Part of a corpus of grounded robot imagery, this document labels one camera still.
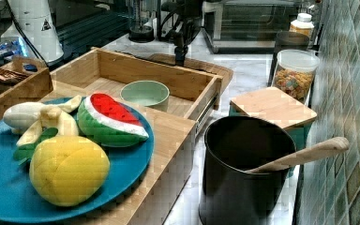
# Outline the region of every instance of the white countertop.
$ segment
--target white countertop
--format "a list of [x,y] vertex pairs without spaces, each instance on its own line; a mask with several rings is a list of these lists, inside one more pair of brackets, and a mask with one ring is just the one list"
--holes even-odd
[[[267,86],[268,74],[271,67],[271,54],[212,54],[203,38],[203,31],[188,46],[186,58],[197,59],[230,68],[234,74],[232,80],[221,96],[220,107],[214,111],[206,122],[195,144],[194,167],[180,196],[174,204],[165,225],[199,225],[199,199],[203,180],[203,161],[205,146],[203,135],[209,124],[218,118],[227,116],[230,109],[230,99],[246,92],[262,89]],[[131,53],[141,57],[148,57],[153,53],[174,55],[175,46],[170,43],[152,41],[149,43],[134,43],[128,36],[120,37],[103,49]],[[268,224],[291,225],[293,219],[294,200],[297,187],[299,167],[293,176],[285,180],[284,187],[277,204],[269,216]]]

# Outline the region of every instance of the toy watermelon slice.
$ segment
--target toy watermelon slice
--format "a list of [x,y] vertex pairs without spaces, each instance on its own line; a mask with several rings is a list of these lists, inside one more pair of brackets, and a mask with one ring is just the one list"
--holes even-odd
[[78,109],[78,126],[86,137],[106,146],[123,147],[148,139],[142,123],[106,94],[86,97]]

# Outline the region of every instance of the black canister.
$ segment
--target black canister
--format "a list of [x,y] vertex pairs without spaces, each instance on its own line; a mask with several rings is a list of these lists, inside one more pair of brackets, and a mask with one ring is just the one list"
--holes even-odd
[[204,225],[265,224],[288,170],[247,173],[295,151],[280,127],[247,116],[218,119],[206,130],[199,212]]

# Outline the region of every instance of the red watermelon flesh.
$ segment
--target red watermelon flesh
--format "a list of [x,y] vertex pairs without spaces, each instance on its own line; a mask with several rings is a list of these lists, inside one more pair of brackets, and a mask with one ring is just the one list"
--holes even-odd
[[90,101],[96,111],[111,119],[137,126],[142,125],[131,112],[106,94],[93,94]]

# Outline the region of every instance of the glass container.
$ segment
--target glass container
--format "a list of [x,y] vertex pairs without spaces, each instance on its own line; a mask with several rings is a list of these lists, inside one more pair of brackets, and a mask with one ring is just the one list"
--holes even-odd
[[283,50],[277,54],[273,86],[305,103],[320,59],[312,52]]

